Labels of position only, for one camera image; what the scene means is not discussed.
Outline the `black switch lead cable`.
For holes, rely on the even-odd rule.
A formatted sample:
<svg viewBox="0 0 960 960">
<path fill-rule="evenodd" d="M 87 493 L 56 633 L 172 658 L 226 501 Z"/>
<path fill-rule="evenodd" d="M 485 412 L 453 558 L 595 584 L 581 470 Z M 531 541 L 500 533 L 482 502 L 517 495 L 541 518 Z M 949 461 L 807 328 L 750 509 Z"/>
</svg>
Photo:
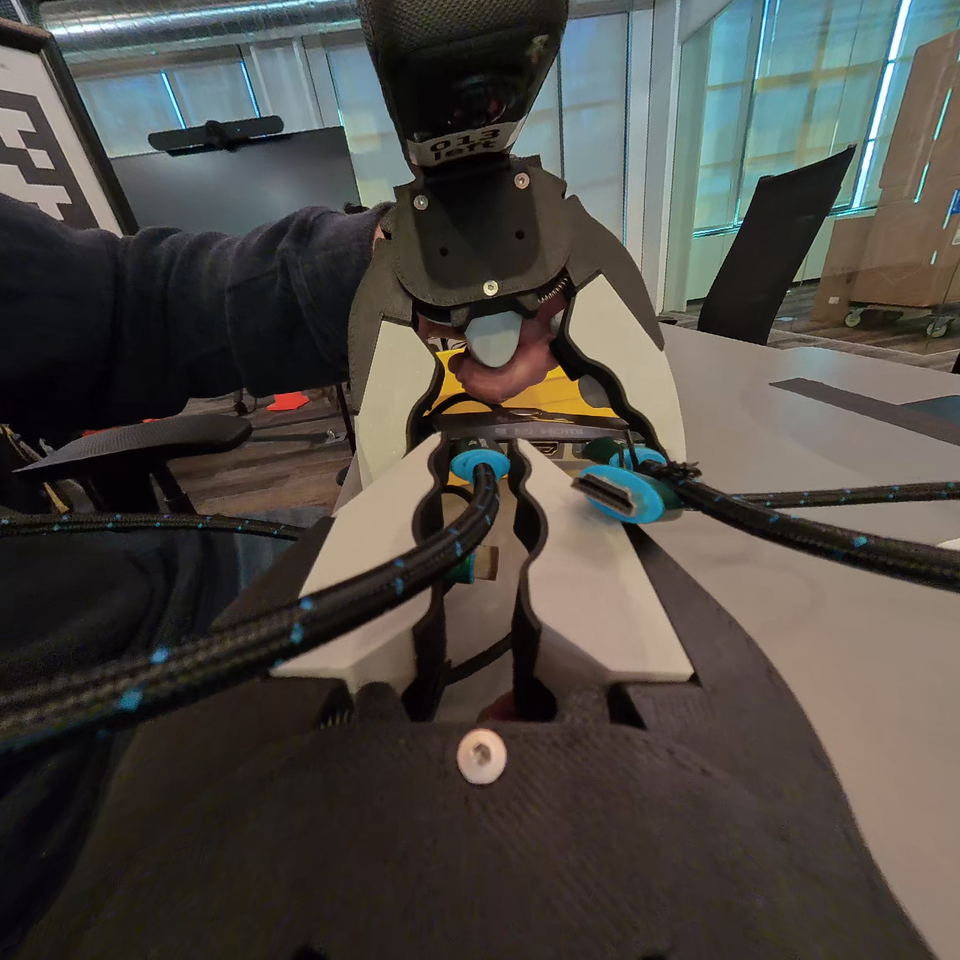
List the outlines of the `black switch lead cable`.
<svg viewBox="0 0 960 960">
<path fill-rule="evenodd" d="M 666 519 L 668 494 L 653 480 L 635 473 L 638 464 L 663 463 L 656 451 L 633 442 L 616 417 L 548 414 L 540 410 L 505 410 L 486 414 L 424 413 L 421 439 L 442 433 L 468 445 L 505 452 L 509 442 L 524 439 L 572 476 L 605 471 L 610 478 L 590 480 L 586 495 L 601 514 L 616 521 L 645 524 Z"/>
</svg>

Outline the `yellow plastic bin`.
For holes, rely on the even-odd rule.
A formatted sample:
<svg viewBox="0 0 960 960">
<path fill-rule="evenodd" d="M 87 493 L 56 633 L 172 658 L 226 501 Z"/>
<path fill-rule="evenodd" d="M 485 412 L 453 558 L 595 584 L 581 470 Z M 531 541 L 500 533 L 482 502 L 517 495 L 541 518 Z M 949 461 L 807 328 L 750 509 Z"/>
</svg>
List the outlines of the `yellow plastic bin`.
<svg viewBox="0 0 960 960">
<path fill-rule="evenodd" d="M 462 384 L 450 371 L 451 359 L 465 353 L 465 349 L 450 349 L 438 353 L 444 374 L 438 399 L 430 408 L 430 414 L 486 414 L 494 410 L 487 404 L 469 399 Z M 552 369 L 541 383 L 508 400 L 503 408 L 511 411 L 539 410 L 565 416 L 616 417 L 616 413 L 609 407 L 592 407 L 585 402 L 578 382 L 571 381 L 560 367 Z"/>
</svg>

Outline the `cardboard boxes on cart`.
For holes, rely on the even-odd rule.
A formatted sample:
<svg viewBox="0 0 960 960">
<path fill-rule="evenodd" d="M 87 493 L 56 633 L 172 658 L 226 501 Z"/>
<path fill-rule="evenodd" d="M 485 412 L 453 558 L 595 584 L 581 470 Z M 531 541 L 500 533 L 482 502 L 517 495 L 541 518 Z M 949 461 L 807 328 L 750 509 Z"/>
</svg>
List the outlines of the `cardboard boxes on cart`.
<svg viewBox="0 0 960 960">
<path fill-rule="evenodd" d="M 817 329 L 958 332 L 959 30 L 918 47 L 874 213 L 838 217 L 810 308 Z"/>
</svg>

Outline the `silver ventilation duct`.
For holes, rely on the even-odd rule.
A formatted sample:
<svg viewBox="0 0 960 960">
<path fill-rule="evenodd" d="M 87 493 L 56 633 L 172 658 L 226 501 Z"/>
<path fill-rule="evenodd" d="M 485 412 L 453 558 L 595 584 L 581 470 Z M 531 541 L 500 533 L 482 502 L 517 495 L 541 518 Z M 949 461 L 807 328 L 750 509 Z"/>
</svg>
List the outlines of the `silver ventilation duct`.
<svg viewBox="0 0 960 960">
<path fill-rule="evenodd" d="M 99 57 L 353 31 L 356 2 L 38 2 L 37 17 L 65 53 Z"/>
</svg>

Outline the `large black wall display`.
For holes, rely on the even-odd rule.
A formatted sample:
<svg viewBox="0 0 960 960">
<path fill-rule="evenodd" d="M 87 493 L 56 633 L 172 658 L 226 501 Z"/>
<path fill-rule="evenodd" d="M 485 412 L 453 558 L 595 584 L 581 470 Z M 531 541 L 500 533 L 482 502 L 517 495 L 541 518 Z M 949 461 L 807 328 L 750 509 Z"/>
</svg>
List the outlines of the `large black wall display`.
<svg viewBox="0 0 960 960">
<path fill-rule="evenodd" d="M 361 206 L 341 126 L 259 137 L 232 151 L 151 150 L 111 165 L 139 230 L 241 236 L 304 208 Z"/>
</svg>

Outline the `person's left hand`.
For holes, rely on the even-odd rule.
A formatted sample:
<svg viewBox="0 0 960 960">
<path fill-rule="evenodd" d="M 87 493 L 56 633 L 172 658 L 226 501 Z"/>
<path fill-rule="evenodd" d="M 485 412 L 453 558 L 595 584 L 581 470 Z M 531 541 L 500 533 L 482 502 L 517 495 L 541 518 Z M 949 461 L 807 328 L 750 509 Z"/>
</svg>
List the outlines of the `person's left hand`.
<svg viewBox="0 0 960 960">
<path fill-rule="evenodd" d="M 552 350 L 556 336 L 552 324 L 567 305 L 564 295 L 557 294 L 540 304 L 534 318 L 523 318 L 513 352 L 502 366 L 485 365 L 466 350 L 448 361 L 450 373 L 462 390 L 488 404 L 503 404 L 538 386 L 560 366 Z"/>
</svg>

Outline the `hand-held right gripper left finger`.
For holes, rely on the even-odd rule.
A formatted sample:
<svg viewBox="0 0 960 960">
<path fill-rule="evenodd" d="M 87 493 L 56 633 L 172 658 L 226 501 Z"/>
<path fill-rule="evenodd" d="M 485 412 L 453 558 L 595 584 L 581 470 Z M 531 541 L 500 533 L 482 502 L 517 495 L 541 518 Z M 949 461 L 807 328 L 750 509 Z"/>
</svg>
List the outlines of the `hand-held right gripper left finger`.
<svg viewBox="0 0 960 960">
<path fill-rule="evenodd" d="M 379 566 L 426 538 L 415 531 L 414 517 L 438 488 L 430 459 L 440 445 L 439 437 L 426 438 L 336 512 L 301 595 Z M 432 594 L 427 588 L 366 625 L 276 666 L 270 675 L 341 680 L 353 694 L 383 682 L 402 694 L 416 677 L 414 629 L 427 617 Z"/>
</svg>

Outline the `black standing panel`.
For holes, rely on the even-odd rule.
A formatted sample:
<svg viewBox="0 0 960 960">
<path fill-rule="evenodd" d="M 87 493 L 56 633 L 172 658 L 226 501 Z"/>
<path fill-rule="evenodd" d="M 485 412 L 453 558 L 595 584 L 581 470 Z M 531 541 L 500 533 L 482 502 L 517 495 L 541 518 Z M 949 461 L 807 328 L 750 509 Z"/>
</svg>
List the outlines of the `black standing panel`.
<svg viewBox="0 0 960 960">
<path fill-rule="evenodd" d="M 834 208 L 857 145 L 762 176 L 730 249 L 702 302 L 700 332 L 766 345 L 777 312 Z"/>
</svg>

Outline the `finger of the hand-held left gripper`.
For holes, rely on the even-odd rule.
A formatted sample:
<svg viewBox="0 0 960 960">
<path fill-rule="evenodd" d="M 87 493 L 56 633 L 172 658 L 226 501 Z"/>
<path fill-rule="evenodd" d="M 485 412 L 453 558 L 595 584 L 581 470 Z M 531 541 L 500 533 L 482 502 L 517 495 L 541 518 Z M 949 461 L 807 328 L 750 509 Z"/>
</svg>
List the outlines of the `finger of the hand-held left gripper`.
<svg viewBox="0 0 960 960">
<path fill-rule="evenodd" d="M 422 441 L 424 415 L 442 382 L 443 366 L 420 334 L 412 326 L 382 321 L 354 420 L 362 489 Z"/>
<path fill-rule="evenodd" d="M 567 306 L 557 332 L 559 365 L 591 378 L 630 431 L 669 462 L 688 459 L 686 429 L 660 324 L 644 325 L 603 273 Z"/>
</svg>

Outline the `framed marker sign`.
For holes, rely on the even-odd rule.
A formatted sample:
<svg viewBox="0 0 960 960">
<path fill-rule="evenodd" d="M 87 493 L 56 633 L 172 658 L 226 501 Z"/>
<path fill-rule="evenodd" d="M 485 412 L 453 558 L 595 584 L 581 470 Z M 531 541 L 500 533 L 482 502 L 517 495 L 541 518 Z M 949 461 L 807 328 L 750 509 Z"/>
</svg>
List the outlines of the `framed marker sign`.
<svg viewBox="0 0 960 960">
<path fill-rule="evenodd" d="M 51 33 L 1 20 L 1 191 L 77 229 L 138 230 Z"/>
</svg>

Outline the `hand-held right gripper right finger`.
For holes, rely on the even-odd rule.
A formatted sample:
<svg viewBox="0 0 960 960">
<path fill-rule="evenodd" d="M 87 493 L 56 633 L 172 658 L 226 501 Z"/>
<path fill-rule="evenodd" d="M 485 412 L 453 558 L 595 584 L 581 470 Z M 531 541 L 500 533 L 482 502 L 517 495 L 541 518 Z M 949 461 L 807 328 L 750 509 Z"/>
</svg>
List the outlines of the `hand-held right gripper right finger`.
<svg viewBox="0 0 960 960">
<path fill-rule="evenodd" d="M 518 703 L 586 687 L 683 683 L 693 666 L 630 534 L 587 496 L 605 470 L 573 478 L 526 439 L 511 444 L 513 532 L 527 551 L 511 619 Z"/>
</svg>

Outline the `black video bar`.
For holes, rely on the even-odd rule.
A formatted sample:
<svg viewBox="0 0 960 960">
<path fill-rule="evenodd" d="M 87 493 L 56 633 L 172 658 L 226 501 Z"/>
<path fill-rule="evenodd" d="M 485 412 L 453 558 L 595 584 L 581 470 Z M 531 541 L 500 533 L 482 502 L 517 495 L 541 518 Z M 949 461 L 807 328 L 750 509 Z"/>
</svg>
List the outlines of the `black video bar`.
<svg viewBox="0 0 960 960">
<path fill-rule="evenodd" d="M 284 122 L 278 115 L 235 121 L 207 120 L 201 126 L 162 130 L 150 133 L 148 143 L 155 151 L 170 156 L 202 151 L 234 152 L 260 138 L 284 133 Z"/>
</svg>

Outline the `person's dark sweater torso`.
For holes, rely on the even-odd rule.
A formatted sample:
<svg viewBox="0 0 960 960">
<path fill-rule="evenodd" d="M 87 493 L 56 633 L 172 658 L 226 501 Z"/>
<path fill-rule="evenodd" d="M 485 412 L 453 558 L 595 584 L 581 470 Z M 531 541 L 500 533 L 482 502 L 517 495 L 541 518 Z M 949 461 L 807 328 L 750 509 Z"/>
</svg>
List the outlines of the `person's dark sweater torso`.
<svg viewBox="0 0 960 960">
<path fill-rule="evenodd" d="M 187 532 L 2 540 L 2 690 L 205 633 L 288 542 Z M 2 760 L 2 958 L 66 957 L 152 830 L 306 733 L 318 682 L 256 680 L 138 730 Z"/>
</svg>

